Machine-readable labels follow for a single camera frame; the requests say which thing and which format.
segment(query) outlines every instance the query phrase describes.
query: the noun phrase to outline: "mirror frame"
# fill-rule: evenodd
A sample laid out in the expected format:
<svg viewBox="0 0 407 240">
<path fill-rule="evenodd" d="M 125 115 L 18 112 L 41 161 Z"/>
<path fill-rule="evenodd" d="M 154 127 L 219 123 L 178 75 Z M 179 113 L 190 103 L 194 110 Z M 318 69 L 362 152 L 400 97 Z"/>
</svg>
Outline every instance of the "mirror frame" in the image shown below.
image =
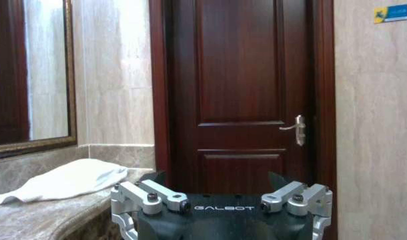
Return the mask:
<svg viewBox="0 0 407 240">
<path fill-rule="evenodd" d="M 67 74 L 67 114 L 69 136 L 33 140 L 0 145 L 0 159 L 27 153 L 78 145 L 77 131 L 77 98 L 75 98 L 75 62 L 74 62 L 74 27 L 73 0 L 63 0 L 65 11 L 65 44 L 66 44 L 66 74 Z"/>
</svg>

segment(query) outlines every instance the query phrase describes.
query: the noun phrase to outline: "wooden door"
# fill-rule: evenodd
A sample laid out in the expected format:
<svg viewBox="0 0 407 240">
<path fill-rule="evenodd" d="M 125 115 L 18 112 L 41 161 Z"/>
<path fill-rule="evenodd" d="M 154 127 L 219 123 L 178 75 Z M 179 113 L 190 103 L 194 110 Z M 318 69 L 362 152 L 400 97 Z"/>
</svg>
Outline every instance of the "wooden door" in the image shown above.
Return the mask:
<svg viewBox="0 0 407 240">
<path fill-rule="evenodd" d="M 309 143 L 280 129 L 312 113 L 308 1 L 174 0 L 170 8 L 174 188 L 268 193 L 269 171 L 309 182 Z"/>
</svg>

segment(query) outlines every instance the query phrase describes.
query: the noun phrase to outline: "wooden door frame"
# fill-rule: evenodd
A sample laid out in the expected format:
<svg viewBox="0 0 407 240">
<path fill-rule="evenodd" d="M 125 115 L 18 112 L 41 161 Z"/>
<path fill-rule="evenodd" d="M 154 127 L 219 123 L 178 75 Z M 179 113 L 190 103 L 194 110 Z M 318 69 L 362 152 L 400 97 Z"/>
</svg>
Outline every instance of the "wooden door frame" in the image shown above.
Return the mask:
<svg viewBox="0 0 407 240">
<path fill-rule="evenodd" d="M 157 169 L 166 171 L 171 184 L 170 96 L 167 66 L 169 1 L 150 0 L 151 73 L 155 128 Z M 336 30 L 334 0 L 313 0 L 314 36 L 314 141 L 316 181 L 337 193 L 337 98 L 336 98 Z M 333 224 L 326 239 L 338 239 L 337 194 Z"/>
</svg>

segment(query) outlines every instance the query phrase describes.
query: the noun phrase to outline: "white towel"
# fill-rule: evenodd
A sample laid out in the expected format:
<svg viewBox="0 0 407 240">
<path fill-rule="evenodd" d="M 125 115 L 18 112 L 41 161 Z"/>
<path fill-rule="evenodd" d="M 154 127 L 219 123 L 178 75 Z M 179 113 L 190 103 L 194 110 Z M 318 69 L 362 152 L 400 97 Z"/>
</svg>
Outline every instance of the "white towel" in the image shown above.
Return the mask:
<svg viewBox="0 0 407 240">
<path fill-rule="evenodd" d="M 33 201 L 69 199 L 94 193 L 121 182 L 129 168 L 98 159 L 79 159 L 33 177 L 15 191 L 0 194 L 0 204 L 19 199 Z"/>
</svg>

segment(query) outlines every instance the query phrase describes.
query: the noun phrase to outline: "logo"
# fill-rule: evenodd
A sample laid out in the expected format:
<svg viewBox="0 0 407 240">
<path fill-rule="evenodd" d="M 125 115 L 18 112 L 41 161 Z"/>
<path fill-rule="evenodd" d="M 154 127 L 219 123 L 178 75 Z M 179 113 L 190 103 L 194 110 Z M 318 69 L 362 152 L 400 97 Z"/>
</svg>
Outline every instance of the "logo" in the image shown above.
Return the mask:
<svg viewBox="0 0 407 240">
<path fill-rule="evenodd" d="M 218 207 L 218 206 L 195 206 L 195 210 L 199 211 L 253 211 L 256 209 L 256 206 L 225 206 L 225 207 Z"/>
</svg>

